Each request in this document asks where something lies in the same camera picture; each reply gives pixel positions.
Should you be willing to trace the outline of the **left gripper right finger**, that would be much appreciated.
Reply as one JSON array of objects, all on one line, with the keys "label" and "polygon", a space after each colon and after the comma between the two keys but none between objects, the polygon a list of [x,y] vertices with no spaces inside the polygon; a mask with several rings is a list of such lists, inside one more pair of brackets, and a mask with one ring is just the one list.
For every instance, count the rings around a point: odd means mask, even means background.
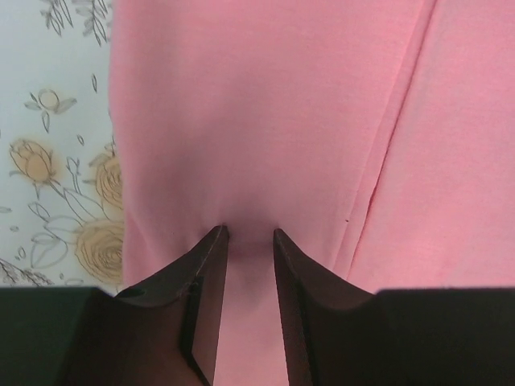
[{"label": "left gripper right finger", "polygon": [[371,294],[274,232],[274,271],[292,385],[511,385],[511,288]]}]

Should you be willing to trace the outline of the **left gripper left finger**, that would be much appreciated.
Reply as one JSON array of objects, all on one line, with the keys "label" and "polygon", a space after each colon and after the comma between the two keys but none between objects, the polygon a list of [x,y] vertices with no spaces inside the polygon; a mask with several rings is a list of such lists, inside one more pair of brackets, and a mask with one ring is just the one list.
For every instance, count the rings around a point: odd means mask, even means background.
[{"label": "left gripper left finger", "polygon": [[210,385],[229,232],[116,296],[93,287],[1,291],[4,385]]}]

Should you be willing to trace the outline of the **pink t shirt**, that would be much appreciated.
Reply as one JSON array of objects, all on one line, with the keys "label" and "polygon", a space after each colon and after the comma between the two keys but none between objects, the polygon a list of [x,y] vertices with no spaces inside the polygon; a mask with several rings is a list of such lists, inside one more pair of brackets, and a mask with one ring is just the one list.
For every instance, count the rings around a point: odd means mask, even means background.
[{"label": "pink t shirt", "polygon": [[514,283],[511,1],[116,1],[127,285],[225,224],[215,382],[285,385],[272,237],[368,291]]}]

